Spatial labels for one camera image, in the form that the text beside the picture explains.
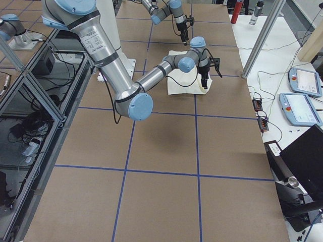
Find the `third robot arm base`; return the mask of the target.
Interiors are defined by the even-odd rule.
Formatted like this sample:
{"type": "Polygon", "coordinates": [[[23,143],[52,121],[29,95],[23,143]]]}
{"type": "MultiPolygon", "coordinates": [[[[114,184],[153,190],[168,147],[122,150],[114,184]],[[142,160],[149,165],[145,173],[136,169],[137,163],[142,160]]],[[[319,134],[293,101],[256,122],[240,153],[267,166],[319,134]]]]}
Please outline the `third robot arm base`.
{"type": "Polygon", "coordinates": [[[10,41],[9,47],[12,50],[31,51],[36,45],[36,41],[32,41],[32,36],[19,17],[15,14],[5,14],[1,16],[1,38],[4,41],[10,41]]]}

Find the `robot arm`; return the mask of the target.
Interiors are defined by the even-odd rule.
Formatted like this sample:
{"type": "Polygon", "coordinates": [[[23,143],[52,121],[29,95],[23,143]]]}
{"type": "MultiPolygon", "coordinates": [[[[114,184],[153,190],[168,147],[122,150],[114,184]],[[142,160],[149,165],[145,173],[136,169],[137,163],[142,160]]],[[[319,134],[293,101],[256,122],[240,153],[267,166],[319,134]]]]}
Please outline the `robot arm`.
{"type": "Polygon", "coordinates": [[[177,34],[181,38],[181,42],[184,45],[188,44],[188,28],[193,26],[194,18],[184,14],[181,1],[168,1],[165,5],[159,8],[152,3],[153,1],[139,1],[150,14],[150,18],[153,24],[158,25],[162,20],[168,16],[173,17],[176,23],[177,30],[180,34],[177,34]]]}
{"type": "Polygon", "coordinates": [[[116,112],[132,120],[145,120],[153,109],[147,93],[174,69],[184,73],[197,68],[203,88],[207,88],[212,58],[203,37],[191,39],[185,54],[168,55],[149,73],[133,82],[125,67],[116,15],[111,1],[42,1],[43,23],[76,34],[94,66],[107,79],[114,93],[116,112]]]}

